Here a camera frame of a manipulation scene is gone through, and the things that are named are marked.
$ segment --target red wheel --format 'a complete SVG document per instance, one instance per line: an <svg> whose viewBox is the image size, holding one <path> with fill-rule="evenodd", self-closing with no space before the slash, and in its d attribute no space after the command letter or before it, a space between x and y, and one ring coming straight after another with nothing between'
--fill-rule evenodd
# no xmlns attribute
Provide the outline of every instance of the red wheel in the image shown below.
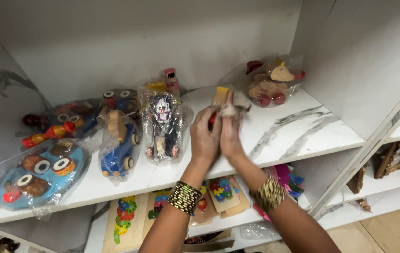
<svg viewBox="0 0 400 253"><path fill-rule="evenodd" d="M172 148L172 157L174 158L174 159L177 159L178 158L178 146L177 145L175 145L175 146L173 146L173 148Z"/></svg>
<svg viewBox="0 0 400 253"><path fill-rule="evenodd" d="M153 155L153 147L148 147L148 148L147 148L147 153L146 153L146 155L147 155L147 158L151 160L152 155Z"/></svg>

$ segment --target beige floor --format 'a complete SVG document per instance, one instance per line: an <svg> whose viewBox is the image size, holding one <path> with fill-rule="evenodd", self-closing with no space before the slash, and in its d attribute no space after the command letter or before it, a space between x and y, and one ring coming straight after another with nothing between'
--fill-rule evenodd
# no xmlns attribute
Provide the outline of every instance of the beige floor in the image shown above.
<svg viewBox="0 0 400 253"><path fill-rule="evenodd" d="M342 253L400 253L400 210L327 231ZM246 253L289 253L273 242L245 249Z"/></svg>

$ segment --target cartoon character sticker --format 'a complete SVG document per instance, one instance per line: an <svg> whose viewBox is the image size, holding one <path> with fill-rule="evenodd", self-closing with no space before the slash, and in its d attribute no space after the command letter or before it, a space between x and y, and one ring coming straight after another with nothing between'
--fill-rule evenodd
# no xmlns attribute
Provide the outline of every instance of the cartoon character sticker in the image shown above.
<svg viewBox="0 0 400 253"><path fill-rule="evenodd" d="M170 108L169 104L167 101L163 98L161 98L157 103L156 103L156 112L157 114L155 115L156 120L159 122L169 122L170 119Z"/></svg>

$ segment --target stack of bangles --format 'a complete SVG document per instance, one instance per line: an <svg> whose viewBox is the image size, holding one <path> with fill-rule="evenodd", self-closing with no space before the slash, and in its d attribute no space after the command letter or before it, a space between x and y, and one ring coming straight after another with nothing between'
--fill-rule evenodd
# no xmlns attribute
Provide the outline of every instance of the stack of bangles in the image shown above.
<svg viewBox="0 0 400 253"><path fill-rule="evenodd" d="M259 205L265 212L269 212L281 204L286 198L287 192L273 177L269 177L257 192L250 192L250 195L255 204ZM167 202L186 214L192 215L201 197L202 193L199 190L178 181L176 186L172 188Z"/></svg>

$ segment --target wooden frame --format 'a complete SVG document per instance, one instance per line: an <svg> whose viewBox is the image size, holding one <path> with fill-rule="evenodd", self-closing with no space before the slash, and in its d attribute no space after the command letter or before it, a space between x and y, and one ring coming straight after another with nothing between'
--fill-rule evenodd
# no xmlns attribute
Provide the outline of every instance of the wooden frame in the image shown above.
<svg viewBox="0 0 400 253"><path fill-rule="evenodd" d="M390 148L381 152L380 154L373 155L373 162L375 164L375 178L383 178L385 175L389 175L391 172L400 169L400 141L391 144Z"/></svg>

